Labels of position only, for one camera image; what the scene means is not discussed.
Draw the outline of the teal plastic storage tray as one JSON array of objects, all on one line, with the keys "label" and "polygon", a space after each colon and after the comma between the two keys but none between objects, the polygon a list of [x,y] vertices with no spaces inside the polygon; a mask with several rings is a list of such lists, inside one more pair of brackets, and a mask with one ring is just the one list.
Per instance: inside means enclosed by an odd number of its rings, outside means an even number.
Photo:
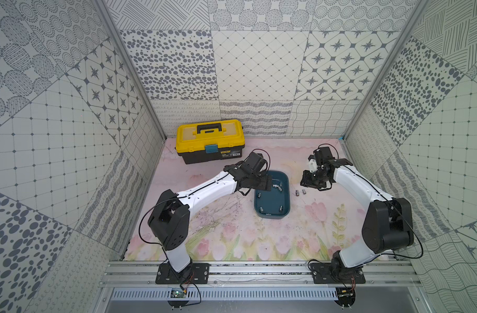
[{"label": "teal plastic storage tray", "polygon": [[272,189],[255,191],[254,209],[261,218],[282,219],[290,212],[289,179],[281,171],[272,170],[269,175],[272,176]]}]

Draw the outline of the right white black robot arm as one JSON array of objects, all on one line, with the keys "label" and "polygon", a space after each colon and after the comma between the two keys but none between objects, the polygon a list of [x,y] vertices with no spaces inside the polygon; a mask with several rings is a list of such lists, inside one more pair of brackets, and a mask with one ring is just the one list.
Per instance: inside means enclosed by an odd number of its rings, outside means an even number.
[{"label": "right white black robot arm", "polygon": [[337,183],[367,208],[361,238],[351,246],[333,254],[334,271],[358,269],[389,250],[414,244],[412,206],[405,198],[395,198],[364,178],[347,159],[308,158],[301,185],[328,190]]}]

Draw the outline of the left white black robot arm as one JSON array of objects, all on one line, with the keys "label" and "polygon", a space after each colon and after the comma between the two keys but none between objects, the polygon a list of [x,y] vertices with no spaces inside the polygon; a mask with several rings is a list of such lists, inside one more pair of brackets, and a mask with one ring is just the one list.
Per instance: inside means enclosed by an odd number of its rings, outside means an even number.
[{"label": "left white black robot arm", "polygon": [[246,196],[251,190],[270,191],[272,177],[268,165],[262,154],[253,151],[245,160],[225,166],[198,186],[180,192],[169,189],[161,194],[147,225],[159,240],[174,273],[183,275],[192,267],[185,247],[191,218],[212,202],[235,192]]}]

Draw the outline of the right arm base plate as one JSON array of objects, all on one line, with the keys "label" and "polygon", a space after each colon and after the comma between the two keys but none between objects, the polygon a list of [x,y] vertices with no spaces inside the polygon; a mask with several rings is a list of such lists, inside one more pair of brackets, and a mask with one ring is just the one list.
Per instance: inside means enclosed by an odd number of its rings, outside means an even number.
[{"label": "right arm base plate", "polygon": [[365,284],[362,268],[333,267],[329,263],[310,262],[308,268],[314,284]]}]

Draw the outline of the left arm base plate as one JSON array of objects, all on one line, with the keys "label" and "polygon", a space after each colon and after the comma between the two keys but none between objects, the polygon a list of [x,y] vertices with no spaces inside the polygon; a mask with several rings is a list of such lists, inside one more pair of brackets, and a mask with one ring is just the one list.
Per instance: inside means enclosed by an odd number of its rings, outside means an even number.
[{"label": "left arm base plate", "polygon": [[168,263],[159,266],[156,284],[207,284],[209,263],[190,263],[181,272],[176,272]]}]

